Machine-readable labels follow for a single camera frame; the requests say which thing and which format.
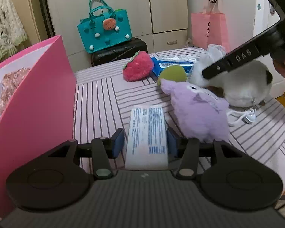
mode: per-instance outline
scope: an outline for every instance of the pink shopping bag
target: pink shopping bag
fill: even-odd
[[[196,47],[207,49],[208,45],[222,45],[230,51],[226,18],[222,10],[222,0],[211,4],[206,0],[202,13],[191,14],[192,43]]]
[[[208,48],[210,31],[210,15],[206,13],[191,13],[192,44],[195,47]]]
[[[217,0],[213,12],[210,13],[210,28],[208,45],[222,45],[227,52],[230,51],[227,22],[222,11],[222,0]]]

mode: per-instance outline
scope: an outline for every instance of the white package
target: white package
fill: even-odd
[[[161,106],[134,106],[131,111],[125,168],[168,168],[166,124]]]

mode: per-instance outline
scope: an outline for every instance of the white cord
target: white cord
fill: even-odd
[[[244,112],[231,110],[231,111],[227,112],[227,118],[230,115],[240,115],[240,117],[238,119],[236,119],[235,121],[233,121],[233,122],[231,122],[229,120],[229,118],[228,118],[228,125],[230,127],[233,127],[236,124],[238,124],[242,119],[244,119],[246,123],[252,124],[255,121],[255,119],[256,119],[255,112],[256,112],[256,109],[254,109],[252,107],[249,108],[249,110],[244,111]]]

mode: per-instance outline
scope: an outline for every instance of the teal handbag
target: teal handbag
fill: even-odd
[[[104,0],[100,0],[103,6],[92,9],[91,1],[89,17],[80,20],[77,26],[84,48],[88,53],[94,53],[132,38],[126,10],[114,11]],[[93,15],[100,9],[106,9],[107,12],[103,10],[101,15]]]

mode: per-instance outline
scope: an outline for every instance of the black suitcase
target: black suitcase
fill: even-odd
[[[92,66],[97,66],[133,57],[140,50],[148,52],[146,43],[141,39],[132,37],[129,41],[92,53],[91,64]]]

